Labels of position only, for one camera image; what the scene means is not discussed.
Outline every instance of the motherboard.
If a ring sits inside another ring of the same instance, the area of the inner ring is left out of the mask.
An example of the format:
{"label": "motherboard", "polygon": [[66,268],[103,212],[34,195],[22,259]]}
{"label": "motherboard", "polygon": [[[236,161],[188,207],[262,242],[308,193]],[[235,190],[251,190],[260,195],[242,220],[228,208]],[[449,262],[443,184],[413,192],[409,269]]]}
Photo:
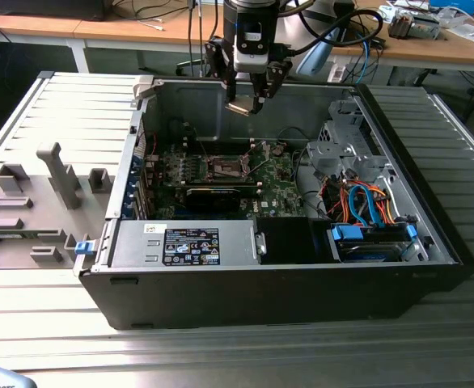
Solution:
{"label": "motherboard", "polygon": [[303,216],[293,159],[283,143],[172,145],[154,157],[154,219]]}

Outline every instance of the sticker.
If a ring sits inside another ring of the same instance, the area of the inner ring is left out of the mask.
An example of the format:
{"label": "sticker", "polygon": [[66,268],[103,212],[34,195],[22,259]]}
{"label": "sticker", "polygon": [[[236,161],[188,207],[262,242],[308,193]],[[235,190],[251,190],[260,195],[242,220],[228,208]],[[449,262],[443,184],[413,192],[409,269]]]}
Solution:
{"label": "sticker", "polygon": [[[165,224],[148,224],[165,226]],[[164,229],[164,265],[219,265],[219,229]]]}
{"label": "sticker", "polygon": [[165,233],[167,224],[145,224],[143,226],[143,233]]}

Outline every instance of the blue cable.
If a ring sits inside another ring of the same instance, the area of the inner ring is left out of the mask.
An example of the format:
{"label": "blue cable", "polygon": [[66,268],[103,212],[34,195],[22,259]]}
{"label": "blue cable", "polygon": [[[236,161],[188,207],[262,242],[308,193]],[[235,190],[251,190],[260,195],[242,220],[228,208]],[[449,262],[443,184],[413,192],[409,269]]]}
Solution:
{"label": "blue cable", "polygon": [[368,57],[369,57],[369,49],[368,49],[368,44],[366,44],[366,40],[363,41],[363,46],[365,47],[365,63],[363,64],[363,70],[361,72],[361,75],[359,76],[358,80],[356,81],[356,85],[360,83],[360,81],[363,78],[363,75],[365,75],[366,67],[368,66]]}
{"label": "blue cable", "polygon": [[365,194],[366,194],[366,199],[368,200],[368,210],[370,211],[370,217],[372,218],[372,222],[379,225],[380,227],[384,226],[384,222],[381,220],[381,217],[377,214],[375,211],[375,205],[374,205],[374,196],[372,195],[371,191],[366,187],[363,186],[362,184],[358,184],[354,186],[353,188],[350,189],[349,191],[349,208],[350,212],[356,219],[363,224],[363,226],[368,226],[368,222],[365,221],[364,218],[362,218],[358,212],[356,212],[356,209],[353,206],[353,198],[355,197],[356,191],[362,189]]}

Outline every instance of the open computer chassis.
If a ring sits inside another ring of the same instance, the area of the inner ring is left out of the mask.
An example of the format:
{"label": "open computer chassis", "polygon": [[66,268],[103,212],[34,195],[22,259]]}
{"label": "open computer chassis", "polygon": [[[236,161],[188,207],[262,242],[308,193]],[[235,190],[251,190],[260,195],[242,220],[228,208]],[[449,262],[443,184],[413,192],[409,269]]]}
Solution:
{"label": "open computer chassis", "polygon": [[[285,85],[244,118],[216,82],[154,82],[96,257],[75,267],[113,327],[394,318],[474,273],[366,86]],[[365,211],[370,195],[379,211]]]}

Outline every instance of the blue latch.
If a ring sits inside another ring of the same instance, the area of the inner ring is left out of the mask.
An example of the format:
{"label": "blue latch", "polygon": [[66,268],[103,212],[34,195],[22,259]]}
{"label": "blue latch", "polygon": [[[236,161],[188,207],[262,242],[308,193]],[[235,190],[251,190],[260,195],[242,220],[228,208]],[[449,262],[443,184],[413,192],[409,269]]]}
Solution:
{"label": "blue latch", "polygon": [[95,244],[92,241],[81,241],[75,244],[76,255],[96,255]]}
{"label": "blue latch", "polygon": [[363,240],[363,232],[357,225],[336,225],[332,228],[332,237],[337,240]]}
{"label": "blue latch", "polygon": [[408,236],[413,240],[414,238],[417,238],[417,230],[415,229],[415,226],[413,225],[407,225],[406,226],[406,231],[408,232]]}

